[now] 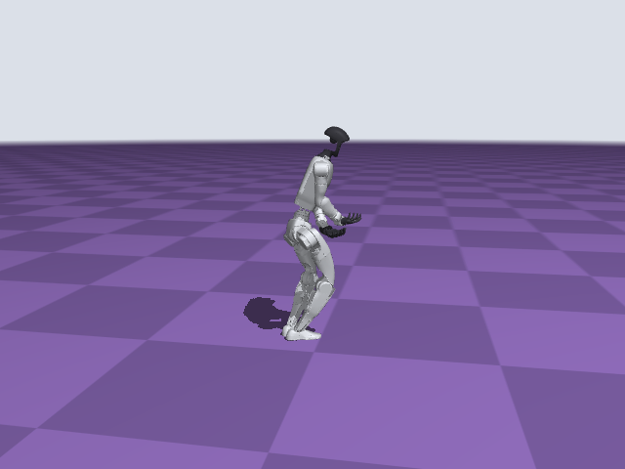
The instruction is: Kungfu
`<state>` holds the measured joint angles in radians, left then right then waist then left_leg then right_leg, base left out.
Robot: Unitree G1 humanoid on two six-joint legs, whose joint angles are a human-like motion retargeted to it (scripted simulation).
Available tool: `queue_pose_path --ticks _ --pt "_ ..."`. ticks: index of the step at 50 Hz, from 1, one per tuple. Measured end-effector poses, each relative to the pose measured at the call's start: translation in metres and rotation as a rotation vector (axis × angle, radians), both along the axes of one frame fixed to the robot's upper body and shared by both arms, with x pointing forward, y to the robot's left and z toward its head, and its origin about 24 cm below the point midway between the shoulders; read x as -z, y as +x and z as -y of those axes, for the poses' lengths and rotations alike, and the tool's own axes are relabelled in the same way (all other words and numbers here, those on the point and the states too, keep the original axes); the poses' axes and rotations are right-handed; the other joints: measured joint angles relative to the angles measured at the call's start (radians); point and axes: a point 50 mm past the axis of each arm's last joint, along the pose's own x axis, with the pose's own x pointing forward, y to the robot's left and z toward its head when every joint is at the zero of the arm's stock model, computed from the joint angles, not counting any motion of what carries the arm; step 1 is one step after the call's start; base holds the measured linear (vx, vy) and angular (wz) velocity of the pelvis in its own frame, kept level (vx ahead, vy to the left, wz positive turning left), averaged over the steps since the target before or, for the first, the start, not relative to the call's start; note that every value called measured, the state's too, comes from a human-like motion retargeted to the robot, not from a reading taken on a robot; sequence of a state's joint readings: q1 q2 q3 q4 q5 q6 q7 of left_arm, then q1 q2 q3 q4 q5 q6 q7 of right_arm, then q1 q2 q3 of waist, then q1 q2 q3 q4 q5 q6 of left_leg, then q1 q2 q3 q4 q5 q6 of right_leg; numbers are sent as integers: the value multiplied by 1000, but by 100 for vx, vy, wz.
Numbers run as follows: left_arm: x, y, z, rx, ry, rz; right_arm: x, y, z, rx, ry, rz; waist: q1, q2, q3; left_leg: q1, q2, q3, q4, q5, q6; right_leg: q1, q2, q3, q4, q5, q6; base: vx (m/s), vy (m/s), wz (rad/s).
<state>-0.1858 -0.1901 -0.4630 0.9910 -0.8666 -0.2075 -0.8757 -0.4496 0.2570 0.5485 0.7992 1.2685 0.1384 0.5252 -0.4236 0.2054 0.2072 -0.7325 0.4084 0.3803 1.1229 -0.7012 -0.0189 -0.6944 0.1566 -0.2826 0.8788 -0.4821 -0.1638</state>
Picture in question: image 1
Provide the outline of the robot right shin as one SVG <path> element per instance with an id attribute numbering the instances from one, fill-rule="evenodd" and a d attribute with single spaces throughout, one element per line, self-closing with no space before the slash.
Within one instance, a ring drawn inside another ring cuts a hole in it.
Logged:
<path id="1" fill-rule="evenodd" d="M 305 304 L 304 312 L 296 325 L 296 332 L 303 332 L 312 320 L 321 312 L 333 295 L 335 288 L 329 281 L 322 282 L 317 290 L 313 290 Z M 306 325 L 306 326 L 305 326 Z M 305 327 L 304 327 L 305 326 Z M 304 329 L 302 330 L 302 328 Z M 299 331 L 297 331 L 299 330 Z M 301 331 L 302 330 L 302 331 Z"/>

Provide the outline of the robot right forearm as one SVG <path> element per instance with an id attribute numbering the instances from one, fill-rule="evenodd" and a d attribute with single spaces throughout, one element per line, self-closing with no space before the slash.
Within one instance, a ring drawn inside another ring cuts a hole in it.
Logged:
<path id="1" fill-rule="evenodd" d="M 342 216 L 342 214 L 337 209 L 334 208 L 329 198 L 324 198 L 321 201 L 321 207 L 322 207 L 322 213 L 328 216 L 334 222 L 335 225 L 343 226 L 341 224 L 341 219 L 344 218 L 344 216 Z"/>

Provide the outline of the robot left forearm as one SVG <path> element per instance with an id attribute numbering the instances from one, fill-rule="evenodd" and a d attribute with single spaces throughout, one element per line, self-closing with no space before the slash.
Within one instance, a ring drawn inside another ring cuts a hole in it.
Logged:
<path id="1" fill-rule="evenodd" d="M 322 228 L 325 228 L 327 226 L 329 226 L 327 224 L 327 219 L 325 218 L 325 215 L 322 213 L 322 208 L 316 207 L 315 210 L 313 211 L 314 217 L 316 219 L 315 223 L 316 225 Z"/>

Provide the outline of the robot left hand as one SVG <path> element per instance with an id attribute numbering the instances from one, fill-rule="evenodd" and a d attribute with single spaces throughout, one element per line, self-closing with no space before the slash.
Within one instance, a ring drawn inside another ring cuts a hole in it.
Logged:
<path id="1" fill-rule="evenodd" d="M 331 237 L 331 238 L 344 235 L 346 232 L 346 228 L 343 228 L 338 231 L 336 229 L 332 229 L 331 226 L 327 226 L 325 228 L 319 227 L 319 230 L 322 234 L 327 235 L 328 237 Z"/>

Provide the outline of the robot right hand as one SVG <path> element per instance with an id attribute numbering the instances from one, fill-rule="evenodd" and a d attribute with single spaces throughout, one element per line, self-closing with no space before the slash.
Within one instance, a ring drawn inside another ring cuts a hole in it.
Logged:
<path id="1" fill-rule="evenodd" d="M 347 218 L 347 217 L 344 217 L 344 218 L 342 218 L 342 219 L 341 219 L 341 224 L 342 224 L 343 226 L 345 226 L 346 224 L 353 224 L 353 223 L 356 223 L 356 222 L 360 221 L 360 219 L 361 219 L 361 218 L 360 218 L 360 217 L 361 217 L 361 214 L 359 214 L 359 217 L 358 217 L 358 213 L 356 213 L 356 216 L 354 217 L 354 213 L 353 213 L 352 218 L 350 218 L 350 217 L 351 217 L 351 212 L 349 213 L 348 218 Z M 358 218 L 357 218 L 357 217 L 358 217 Z"/>

